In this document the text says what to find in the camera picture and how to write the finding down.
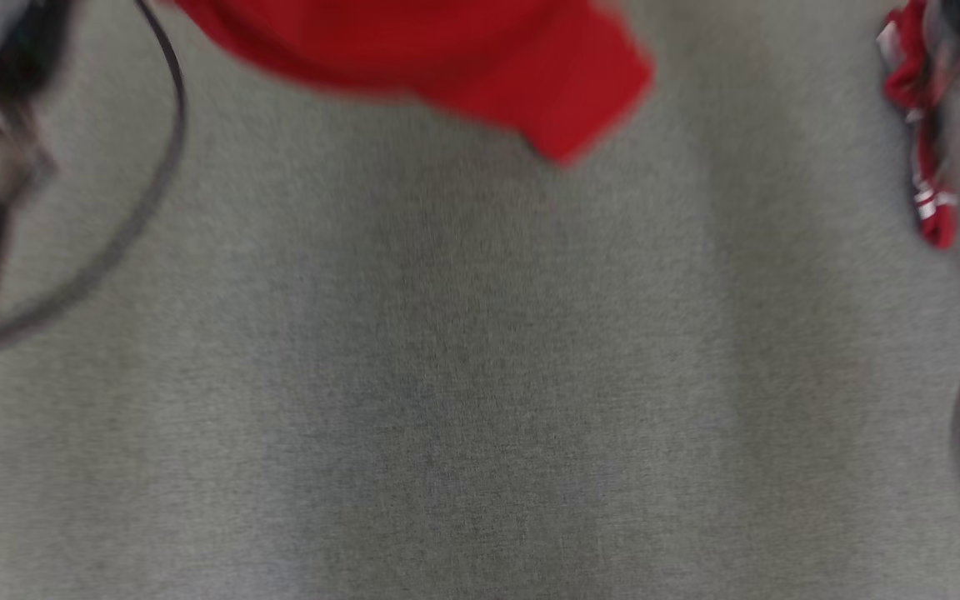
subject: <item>red sleeve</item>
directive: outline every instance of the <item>red sleeve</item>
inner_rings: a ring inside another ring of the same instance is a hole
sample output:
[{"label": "red sleeve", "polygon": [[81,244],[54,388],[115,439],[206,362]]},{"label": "red sleeve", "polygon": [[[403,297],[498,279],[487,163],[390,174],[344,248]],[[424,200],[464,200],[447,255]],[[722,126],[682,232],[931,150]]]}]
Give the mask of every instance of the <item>red sleeve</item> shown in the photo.
[{"label": "red sleeve", "polygon": [[226,49],[279,75],[413,92],[521,130],[570,160],[648,86],[651,68],[589,0],[176,0]]}]

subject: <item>red fabric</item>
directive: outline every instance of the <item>red fabric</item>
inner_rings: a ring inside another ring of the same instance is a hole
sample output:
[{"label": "red fabric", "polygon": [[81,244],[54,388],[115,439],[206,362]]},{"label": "red fabric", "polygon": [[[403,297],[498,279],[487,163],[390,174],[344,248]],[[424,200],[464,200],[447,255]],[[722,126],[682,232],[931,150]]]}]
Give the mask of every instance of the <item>red fabric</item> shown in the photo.
[{"label": "red fabric", "polygon": [[942,83],[934,81],[928,67],[928,48],[923,36],[926,0],[910,0],[900,11],[887,15],[887,24],[894,24],[898,34],[898,52],[902,63],[896,66],[884,83],[884,92],[897,106],[909,113],[914,124],[914,198],[921,233],[934,247],[948,249],[955,243],[958,231],[956,197],[940,173],[936,154],[937,135],[934,117],[942,96]]},{"label": "red fabric", "polygon": [[651,64],[589,0],[176,0],[214,42],[305,83],[410,93],[572,161]]}]

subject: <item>cable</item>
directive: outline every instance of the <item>cable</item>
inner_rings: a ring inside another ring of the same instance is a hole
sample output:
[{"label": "cable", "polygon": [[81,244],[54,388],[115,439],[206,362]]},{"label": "cable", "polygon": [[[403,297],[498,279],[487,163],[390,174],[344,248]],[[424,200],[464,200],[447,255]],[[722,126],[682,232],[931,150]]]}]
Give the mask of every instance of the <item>cable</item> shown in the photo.
[{"label": "cable", "polygon": [[183,71],[176,50],[168,39],[163,25],[158,17],[150,10],[146,0],[134,0],[136,7],[143,13],[150,29],[153,30],[157,44],[165,56],[168,72],[172,76],[172,85],[175,87],[176,111],[172,117],[172,132],[157,170],[150,178],[146,189],[136,202],[130,215],[122,222],[107,242],[76,274],[72,280],[65,282],[57,289],[51,290],[37,301],[27,305],[7,316],[0,322],[0,348],[16,342],[17,338],[32,333],[46,324],[56,322],[70,308],[95,292],[104,278],[121,265],[122,260],[134,243],[143,235],[153,217],[164,203],[168,185],[176,174],[183,155],[183,144],[187,137],[188,128],[188,95],[183,85]]}]

